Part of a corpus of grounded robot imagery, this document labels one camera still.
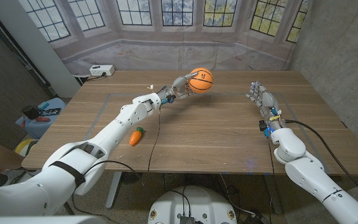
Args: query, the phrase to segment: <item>toy carrot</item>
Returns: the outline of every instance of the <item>toy carrot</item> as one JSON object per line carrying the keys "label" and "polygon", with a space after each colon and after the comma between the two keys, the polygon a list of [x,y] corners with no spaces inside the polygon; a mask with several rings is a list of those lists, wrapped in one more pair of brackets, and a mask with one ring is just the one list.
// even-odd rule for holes
{"label": "toy carrot", "polygon": [[134,146],[134,145],[138,142],[138,140],[140,139],[140,137],[142,136],[142,133],[143,133],[143,128],[137,127],[137,128],[136,128],[136,131],[134,131],[134,132],[132,133],[131,140],[129,140],[129,144],[130,144],[131,146]]}

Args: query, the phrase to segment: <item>basketball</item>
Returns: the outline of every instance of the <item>basketball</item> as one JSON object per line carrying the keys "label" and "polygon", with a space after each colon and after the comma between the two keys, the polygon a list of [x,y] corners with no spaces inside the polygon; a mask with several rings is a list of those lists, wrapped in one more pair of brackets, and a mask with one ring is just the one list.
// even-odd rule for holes
{"label": "basketball", "polygon": [[206,93],[214,82],[212,73],[206,68],[196,68],[191,72],[198,72],[198,75],[189,81],[191,90],[195,93]]}

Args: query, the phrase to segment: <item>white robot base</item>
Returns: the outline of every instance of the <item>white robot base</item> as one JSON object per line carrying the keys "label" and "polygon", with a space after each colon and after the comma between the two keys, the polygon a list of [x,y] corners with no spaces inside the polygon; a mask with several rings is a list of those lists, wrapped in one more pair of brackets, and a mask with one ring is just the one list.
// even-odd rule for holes
{"label": "white robot base", "polygon": [[232,205],[215,191],[195,185],[186,186],[184,195],[187,197],[188,203],[186,198],[182,198],[183,188],[184,186],[177,187],[157,199],[150,209],[147,223],[237,223]]}

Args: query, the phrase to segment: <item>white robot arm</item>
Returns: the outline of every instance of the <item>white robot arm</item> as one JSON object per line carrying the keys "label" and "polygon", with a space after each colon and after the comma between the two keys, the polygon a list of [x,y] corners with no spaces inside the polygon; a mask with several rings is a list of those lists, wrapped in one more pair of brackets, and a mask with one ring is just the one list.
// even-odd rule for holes
{"label": "white robot arm", "polygon": [[285,172],[296,185],[315,196],[339,223],[358,223],[358,201],[325,172],[322,163],[306,150],[305,144],[285,126],[275,97],[259,82],[251,83],[247,97],[264,117],[264,133],[278,147],[275,158],[285,164]]}
{"label": "white robot arm", "polygon": [[179,77],[167,90],[139,96],[121,108],[119,115],[94,138],[71,142],[57,149],[35,177],[0,187],[0,217],[53,215],[73,195],[83,195],[100,178],[106,163],[128,130],[153,114],[161,104],[184,99],[191,93],[187,80],[198,73]]}

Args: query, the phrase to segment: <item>white box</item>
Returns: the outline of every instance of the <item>white box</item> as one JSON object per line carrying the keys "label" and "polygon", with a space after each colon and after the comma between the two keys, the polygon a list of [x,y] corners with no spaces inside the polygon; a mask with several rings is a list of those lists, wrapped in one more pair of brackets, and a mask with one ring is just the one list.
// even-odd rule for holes
{"label": "white box", "polygon": [[101,76],[106,72],[106,76],[111,76],[115,69],[113,65],[93,65],[90,70],[92,76]]}

